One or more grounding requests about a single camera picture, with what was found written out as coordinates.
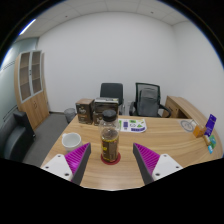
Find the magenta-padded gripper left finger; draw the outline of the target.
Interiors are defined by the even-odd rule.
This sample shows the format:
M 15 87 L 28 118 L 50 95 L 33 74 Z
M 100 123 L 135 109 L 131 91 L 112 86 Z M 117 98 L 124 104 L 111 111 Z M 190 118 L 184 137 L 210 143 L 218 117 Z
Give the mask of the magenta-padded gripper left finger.
M 91 154 L 91 144 L 87 143 L 66 155 L 57 154 L 42 169 L 79 185 Z

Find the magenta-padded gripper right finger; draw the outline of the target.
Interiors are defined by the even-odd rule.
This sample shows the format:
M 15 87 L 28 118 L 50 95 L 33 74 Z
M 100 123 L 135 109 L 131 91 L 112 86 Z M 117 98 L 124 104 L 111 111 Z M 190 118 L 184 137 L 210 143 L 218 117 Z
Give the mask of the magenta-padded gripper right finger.
M 145 185 L 182 169 L 168 154 L 159 155 L 138 143 L 133 144 L 133 154 Z

